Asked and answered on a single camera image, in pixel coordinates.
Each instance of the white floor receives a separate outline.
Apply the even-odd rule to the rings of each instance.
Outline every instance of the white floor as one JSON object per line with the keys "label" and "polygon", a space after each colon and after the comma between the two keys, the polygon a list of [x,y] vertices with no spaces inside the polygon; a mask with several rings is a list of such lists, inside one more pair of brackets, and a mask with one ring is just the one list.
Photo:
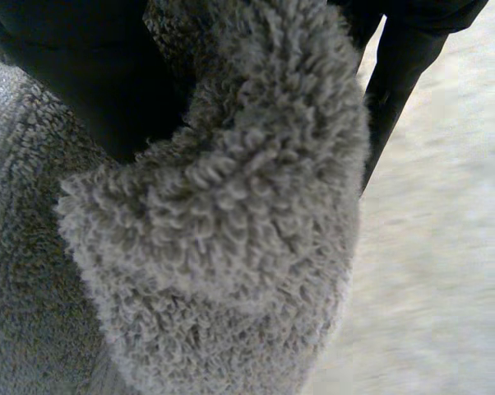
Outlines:
{"label": "white floor", "polygon": [[305,395],[495,395],[495,0],[419,81],[362,222],[353,299]]}

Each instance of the gray fleece fabric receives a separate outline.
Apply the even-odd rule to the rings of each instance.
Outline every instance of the gray fleece fabric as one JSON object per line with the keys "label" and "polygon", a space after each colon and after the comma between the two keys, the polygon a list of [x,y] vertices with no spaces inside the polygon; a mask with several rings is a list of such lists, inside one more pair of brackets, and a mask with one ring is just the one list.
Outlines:
{"label": "gray fleece fabric", "polygon": [[322,0],[159,0],[147,24],[197,86],[131,165],[0,62],[0,395],[297,394],[358,233],[344,22]]}

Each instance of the terry cloth texture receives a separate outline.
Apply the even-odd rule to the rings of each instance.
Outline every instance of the terry cloth texture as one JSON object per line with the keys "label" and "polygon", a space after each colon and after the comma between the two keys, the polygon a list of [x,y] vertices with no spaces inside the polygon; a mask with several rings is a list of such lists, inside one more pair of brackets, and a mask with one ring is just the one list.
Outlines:
{"label": "terry cloth texture", "polygon": [[0,63],[1,395],[299,393],[340,326],[368,152],[343,24],[317,0],[151,5],[197,84],[132,165]]}

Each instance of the textured fabric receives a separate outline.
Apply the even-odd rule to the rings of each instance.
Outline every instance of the textured fabric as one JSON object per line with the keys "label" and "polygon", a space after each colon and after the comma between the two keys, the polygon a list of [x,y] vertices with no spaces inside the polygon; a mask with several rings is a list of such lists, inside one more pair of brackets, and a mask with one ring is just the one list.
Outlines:
{"label": "textured fabric", "polygon": [[290,395],[339,327],[368,150],[343,21],[316,0],[158,4],[148,26],[197,84],[135,164],[24,76],[5,93],[0,394]]}
{"label": "textured fabric", "polygon": [[102,337],[52,206],[99,156],[72,115],[0,63],[0,395],[74,394]]}

